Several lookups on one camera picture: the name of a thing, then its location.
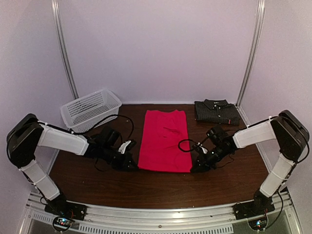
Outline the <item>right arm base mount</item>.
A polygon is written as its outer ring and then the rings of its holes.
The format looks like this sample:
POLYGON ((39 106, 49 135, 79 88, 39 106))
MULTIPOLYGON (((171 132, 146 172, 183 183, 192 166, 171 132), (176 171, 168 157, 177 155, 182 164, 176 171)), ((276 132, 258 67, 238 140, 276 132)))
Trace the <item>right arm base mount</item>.
POLYGON ((273 197, 266 197, 259 190, 255 192, 252 201, 237 202, 232 206, 236 220, 248 219, 248 225, 253 231, 265 232, 280 218, 284 208, 284 201, 279 188, 274 194, 280 198, 281 208, 273 221, 270 221, 268 217, 269 212, 275 211, 273 197))

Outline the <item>red garment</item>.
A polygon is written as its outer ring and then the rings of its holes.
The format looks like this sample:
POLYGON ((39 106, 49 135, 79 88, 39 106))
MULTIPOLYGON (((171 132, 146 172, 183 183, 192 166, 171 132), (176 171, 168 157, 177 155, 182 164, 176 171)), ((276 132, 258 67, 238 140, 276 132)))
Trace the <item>red garment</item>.
POLYGON ((189 173, 192 157, 189 152, 187 119, 184 111, 148 110, 144 119, 138 167, 143 170, 189 173))

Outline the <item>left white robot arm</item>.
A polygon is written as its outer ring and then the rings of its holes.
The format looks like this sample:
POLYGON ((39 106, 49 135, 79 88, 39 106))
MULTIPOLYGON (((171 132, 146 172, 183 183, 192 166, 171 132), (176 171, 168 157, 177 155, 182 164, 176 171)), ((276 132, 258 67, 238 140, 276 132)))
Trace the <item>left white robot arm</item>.
POLYGON ((27 114, 6 137, 6 154, 9 161, 36 187, 51 208, 59 216, 70 212, 70 205, 61 199, 61 190, 39 163, 36 153, 68 152, 85 158, 104 160, 114 170, 138 169, 133 159, 132 148, 136 141, 128 138, 116 146, 122 135, 117 130, 104 126, 90 135, 90 130, 75 132, 40 121, 36 115, 27 114))

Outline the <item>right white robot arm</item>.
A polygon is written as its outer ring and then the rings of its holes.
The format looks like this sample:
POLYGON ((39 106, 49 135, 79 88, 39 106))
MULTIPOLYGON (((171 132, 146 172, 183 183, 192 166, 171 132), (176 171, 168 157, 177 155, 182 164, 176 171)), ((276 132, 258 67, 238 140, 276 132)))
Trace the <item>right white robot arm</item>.
POLYGON ((278 191, 289 179, 292 170, 303 161, 301 156, 304 150, 310 149, 308 129, 289 110, 283 110, 274 117, 237 130, 232 135, 219 125, 211 128, 206 135, 214 147, 207 150, 203 143, 192 146, 198 153, 190 169, 192 173, 206 172, 215 168, 224 157, 234 154, 237 150, 269 141, 276 142, 278 148, 275 164, 255 193, 256 200, 250 204, 250 211, 254 215, 260 215, 268 208, 267 199, 278 191))

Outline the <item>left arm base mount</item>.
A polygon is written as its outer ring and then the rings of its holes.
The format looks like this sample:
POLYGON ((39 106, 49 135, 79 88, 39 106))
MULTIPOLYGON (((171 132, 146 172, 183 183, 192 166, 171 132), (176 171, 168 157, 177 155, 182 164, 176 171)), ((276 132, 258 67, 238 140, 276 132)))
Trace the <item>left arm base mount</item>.
POLYGON ((53 218, 52 227, 61 234, 68 231, 76 220, 83 221, 87 211, 86 205, 67 201, 62 192, 53 200, 42 195, 40 202, 45 206, 45 212, 56 215, 53 218))

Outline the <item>black pinstriped shirt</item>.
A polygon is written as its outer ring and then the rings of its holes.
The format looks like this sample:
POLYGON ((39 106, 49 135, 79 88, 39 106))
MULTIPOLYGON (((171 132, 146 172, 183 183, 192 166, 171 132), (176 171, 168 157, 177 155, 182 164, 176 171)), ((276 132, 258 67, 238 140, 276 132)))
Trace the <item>black pinstriped shirt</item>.
POLYGON ((234 104, 227 100, 195 101, 195 119, 197 121, 238 126, 240 114, 234 104))

